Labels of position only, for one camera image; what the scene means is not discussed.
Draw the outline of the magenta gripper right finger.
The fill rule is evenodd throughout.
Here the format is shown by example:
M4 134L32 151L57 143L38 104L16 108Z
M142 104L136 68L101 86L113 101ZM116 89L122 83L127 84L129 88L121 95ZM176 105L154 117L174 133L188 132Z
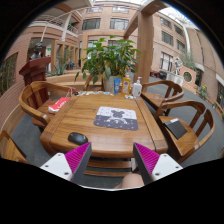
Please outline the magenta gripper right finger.
M138 143L133 144L133 153L145 185L182 169L168 154L158 154Z

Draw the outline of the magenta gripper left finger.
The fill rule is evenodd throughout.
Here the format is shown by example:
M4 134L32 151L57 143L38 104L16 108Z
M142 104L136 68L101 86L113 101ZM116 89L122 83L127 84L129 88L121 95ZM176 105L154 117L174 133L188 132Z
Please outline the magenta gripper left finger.
M86 170L91 153L91 143L88 142L66 154L55 154L41 166L41 169L75 184L79 184Z

